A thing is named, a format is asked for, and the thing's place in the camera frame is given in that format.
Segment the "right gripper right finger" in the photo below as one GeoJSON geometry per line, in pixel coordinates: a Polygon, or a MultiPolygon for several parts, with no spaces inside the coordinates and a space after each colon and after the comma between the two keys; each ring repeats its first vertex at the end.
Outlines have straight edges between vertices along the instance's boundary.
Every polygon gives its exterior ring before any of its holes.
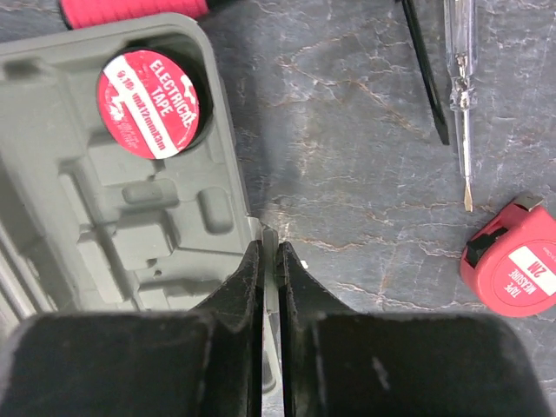
{"type": "Polygon", "coordinates": [[[354,311],[276,254],[288,416],[547,416],[519,337],[488,314],[354,311]]]}

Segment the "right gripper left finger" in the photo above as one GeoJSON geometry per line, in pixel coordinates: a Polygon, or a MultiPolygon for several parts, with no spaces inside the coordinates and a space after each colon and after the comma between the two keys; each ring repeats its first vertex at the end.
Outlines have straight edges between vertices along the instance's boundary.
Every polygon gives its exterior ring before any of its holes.
{"type": "Polygon", "coordinates": [[[264,253],[189,311],[44,314],[1,351],[4,416],[257,416],[264,253]]]}

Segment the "grey plastic tool case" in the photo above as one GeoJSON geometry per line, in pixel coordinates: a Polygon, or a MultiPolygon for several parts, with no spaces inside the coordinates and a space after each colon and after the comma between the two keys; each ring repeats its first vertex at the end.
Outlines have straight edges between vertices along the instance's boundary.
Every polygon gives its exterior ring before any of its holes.
{"type": "Polygon", "coordinates": [[[211,44],[178,14],[1,46],[1,336],[35,314],[187,310],[275,231],[250,214],[228,100],[211,44]],[[199,66],[212,111],[166,160],[107,131],[96,86],[129,46],[199,66]]]}

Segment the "red phillips screwdriver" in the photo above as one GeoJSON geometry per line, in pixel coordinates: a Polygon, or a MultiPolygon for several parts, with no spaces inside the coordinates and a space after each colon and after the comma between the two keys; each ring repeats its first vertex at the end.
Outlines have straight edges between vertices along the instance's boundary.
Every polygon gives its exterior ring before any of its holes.
{"type": "Polygon", "coordinates": [[[177,13],[193,19],[232,4],[227,0],[61,0],[59,9],[71,29],[177,13]]]}

